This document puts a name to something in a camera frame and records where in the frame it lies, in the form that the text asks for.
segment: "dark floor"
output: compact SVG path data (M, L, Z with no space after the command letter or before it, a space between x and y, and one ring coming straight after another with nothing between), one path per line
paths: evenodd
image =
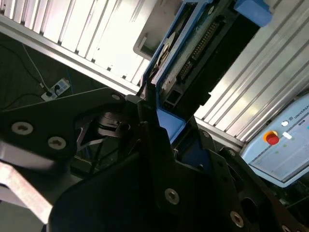
M41 54L30 47L26 48L34 63L40 70L48 87L52 87L63 77L68 78L67 71L71 76L74 94L104 86L92 78ZM23 67L23 63L33 77L27 73L26 69ZM45 91L33 78L40 81L40 77L27 57L21 43L0 34L0 109L5 108L23 94L32 93L39 96L42 95ZM68 89L61 96L67 96L70 94L71 90ZM40 101L42 100L35 96L25 96L14 103L10 108Z

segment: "electronic component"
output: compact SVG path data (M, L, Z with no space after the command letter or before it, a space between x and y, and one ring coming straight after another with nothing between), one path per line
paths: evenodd
M58 98L61 94L63 94L70 87L71 87L71 85L70 85L69 81L65 78L62 78L53 87L50 88L50 93L52 93L51 96L48 96L46 93L44 93L41 97L46 102L54 100L54 99Z
M142 78L157 89L157 114L171 143L259 27L232 0L184 1Z
M309 94L252 139L242 157L264 179L286 187L309 171Z

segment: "control box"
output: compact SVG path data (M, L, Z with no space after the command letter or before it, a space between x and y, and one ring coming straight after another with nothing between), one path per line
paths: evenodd
M242 153L260 177L286 187L309 171L309 94L293 102Z

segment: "power strip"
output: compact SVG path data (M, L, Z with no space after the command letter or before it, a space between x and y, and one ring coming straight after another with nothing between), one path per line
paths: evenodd
M57 90L57 95L60 96L61 94L63 94L67 89L69 89L71 87L69 81L65 78L62 78L60 81L58 81L53 87L50 88L50 92L52 93L52 96L48 97L46 95L46 93L44 93L41 98L48 102L51 100L54 100L56 98L58 98L58 96L55 94L55 86L58 85L60 87L60 89Z

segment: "black cable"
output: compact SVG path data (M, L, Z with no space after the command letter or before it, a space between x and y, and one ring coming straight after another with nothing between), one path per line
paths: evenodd
M98 163L102 162L104 159L108 158L109 156L111 156L112 154L114 154L114 152L118 151L119 148L117 147L116 149L114 149L113 151L107 153L105 156L103 156L102 158L100 158L98 160Z
M293 204L291 204L291 205L288 205L288 206L286 207L286 209L291 208L291 207L297 205L298 203L300 203L300 202L302 202L303 200L308 199L308 198L309 198L309 196L304 197L304 198L300 199L299 201L297 201L297 202L295 202L295 203L293 203Z
M23 98L23 97L25 97L25 96L37 97L37 98L39 98L41 101L43 101L43 99L42 99L39 95L37 95L37 94L35 94L35 93L26 93L26 94L23 94L23 95L19 96L18 98L16 98L13 102L11 102L10 104L8 104L8 105L5 106L4 108L0 108L0 110L5 110L5 109L9 108L9 107L12 106L14 103L16 103L19 99L21 99L21 98Z
M94 161L92 162L92 165L91 165L91 168L90 168L90 171L89 171L89 175L92 175L95 172L96 165L98 164L98 157L101 153L103 143L104 143L104 141L98 145L97 151L95 153Z
M93 78L91 78L90 77L90 83L91 83L91 85L92 85L92 87L93 87L93 89L98 89L98 88L103 88L104 86L101 86L101 87L98 87L98 86L96 86L95 85L95 82L98 82L98 81L96 81L95 79L93 79Z
M29 71L29 69L27 69L25 63L23 62L23 60L21 59L21 57L13 50L11 50L10 48L7 48L6 46L3 46L2 44L0 44L0 47L8 50L9 52L13 53L18 59L19 61L21 62L22 66L24 67L24 69L26 70L26 72L28 73L29 76L31 76L33 78L33 80L35 80L39 85L41 85L40 81L38 79L36 79L32 74L31 72Z

